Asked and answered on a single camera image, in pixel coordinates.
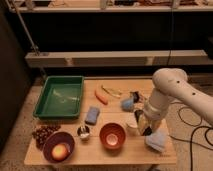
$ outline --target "carrot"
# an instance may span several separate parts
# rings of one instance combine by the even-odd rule
[[[108,100],[101,96],[100,94],[97,93],[97,91],[95,90],[95,97],[101,102],[103,103],[104,105],[107,105],[108,104]]]

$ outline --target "dark wall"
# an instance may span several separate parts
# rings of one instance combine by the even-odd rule
[[[0,3],[0,152],[31,85],[30,70]]]
[[[23,17],[41,51],[201,49],[206,37],[213,36],[213,12],[25,13]],[[8,18],[29,50],[17,16]]]

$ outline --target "plastic tray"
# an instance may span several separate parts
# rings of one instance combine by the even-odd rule
[[[83,82],[82,76],[49,76],[33,115],[40,119],[78,118]]]

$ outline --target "floor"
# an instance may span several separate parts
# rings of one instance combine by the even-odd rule
[[[200,87],[195,85],[200,90],[211,95],[213,94],[213,86]],[[0,170],[1,171],[49,171],[54,170],[51,167],[41,166],[26,166],[24,165],[24,158],[27,152],[29,142],[32,138],[32,131],[35,129],[36,119],[33,118],[32,113],[34,106],[37,102],[39,92],[41,91],[41,85],[35,83],[32,86],[25,103],[20,111],[20,114],[16,120],[14,128],[8,138],[7,144],[0,155]],[[172,104],[169,108],[169,113],[166,117],[170,134],[181,139],[190,139],[190,135],[194,127],[188,126],[183,123],[177,115],[180,107],[183,104]],[[199,117],[190,109],[184,110],[181,113],[185,121],[190,123],[198,123]],[[213,133],[210,132],[208,137],[213,143]],[[199,130],[195,136],[194,141],[208,146],[204,140],[204,129]],[[190,170],[190,153],[189,143],[179,142],[173,140],[174,147],[177,152],[177,164],[175,165],[160,165],[157,169],[161,171],[188,171]],[[213,167],[213,151],[204,149],[198,145],[193,145],[193,160],[194,171],[210,171]],[[89,166],[89,167],[71,167],[64,168],[63,170],[116,170],[116,171],[140,171],[144,170],[141,166],[117,166],[117,167],[101,167],[101,166]]]

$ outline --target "brown bowl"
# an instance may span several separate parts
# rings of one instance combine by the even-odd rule
[[[52,156],[53,148],[58,144],[64,144],[68,150],[67,156],[63,160],[55,160]],[[75,146],[74,138],[67,132],[57,132],[51,135],[44,144],[43,155],[51,163],[59,163],[66,160],[73,152]]]
[[[105,148],[115,150],[122,147],[126,134],[119,124],[108,123],[101,128],[99,137]]]

